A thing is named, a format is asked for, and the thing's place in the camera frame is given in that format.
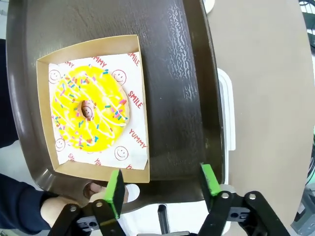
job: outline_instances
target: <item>table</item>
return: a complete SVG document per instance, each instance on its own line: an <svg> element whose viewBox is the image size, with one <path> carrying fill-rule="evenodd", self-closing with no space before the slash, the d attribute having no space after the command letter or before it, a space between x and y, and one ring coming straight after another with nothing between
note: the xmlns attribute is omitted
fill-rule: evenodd
<svg viewBox="0 0 315 236"><path fill-rule="evenodd" d="M208 15L218 67L231 78L236 150L230 184L260 191L288 227L310 163L314 76L298 1L216 1ZM232 225L228 236L244 235Z"/></svg>
<svg viewBox="0 0 315 236"><path fill-rule="evenodd" d="M200 162L210 163L224 181L218 79L202 1L11 0L8 79L30 173L44 190L87 201L83 189L90 180L52 169L38 107L36 60L75 43L123 34L139 35L151 157L151 182L139 184L140 197L123 211L202 200Z"/></svg>

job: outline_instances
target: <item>yellow donut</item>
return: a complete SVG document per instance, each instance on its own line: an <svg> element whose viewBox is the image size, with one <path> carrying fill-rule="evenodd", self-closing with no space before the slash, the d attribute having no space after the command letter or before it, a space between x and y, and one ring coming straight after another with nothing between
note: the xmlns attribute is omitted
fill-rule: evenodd
<svg viewBox="0 0 315 236"><path fill-rule="evenodd" d="M129 121L128 99L104 70L79 66L57 84L51 104L53 120L74 148L102 151L114 144Z"/></svg>

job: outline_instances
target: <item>person's arm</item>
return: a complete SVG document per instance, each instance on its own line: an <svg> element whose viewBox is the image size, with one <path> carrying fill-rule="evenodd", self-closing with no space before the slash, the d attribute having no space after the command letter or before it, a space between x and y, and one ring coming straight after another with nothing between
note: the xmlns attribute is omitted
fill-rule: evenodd
<svg viewBox="0 0 315 236"><path fill-rule="evenodd" d="M0 229L19 229L29 235L50 229L41 215L49 198L46 192L0 174Z"/></svg>

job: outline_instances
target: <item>metal bolt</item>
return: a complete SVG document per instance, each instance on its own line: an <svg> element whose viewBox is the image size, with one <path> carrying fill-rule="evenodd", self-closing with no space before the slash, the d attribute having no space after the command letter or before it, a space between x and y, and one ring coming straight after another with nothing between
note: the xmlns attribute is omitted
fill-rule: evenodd
<svg viewBox="0 0 315 236"><path fill-rule="evenodd" d="M76 206L71 206L70 211L75 211L77 209Z"/></svg>
<svg viewBox="0 0 315 236"><path fill-rule="evenodd" d="M255 200L255 199L256 199L256 195L253 194L253 193L251 193L251 194L250 194L250 199L251 199L251 200Z"/></svg>
<svg viewBox="0 0 315 236"><path fill-rule="evenodd" d="M224 199L227 199L227 198L229 198L229 194L228 193L222 193L221 197Z"/></svg>
<svg viewBox="0 0 315 236"><path fill-rule="evenodd" d="M102 205L103 205L103 203L101 203L101 202L96 203L96 207L101 207Z"/></svg>

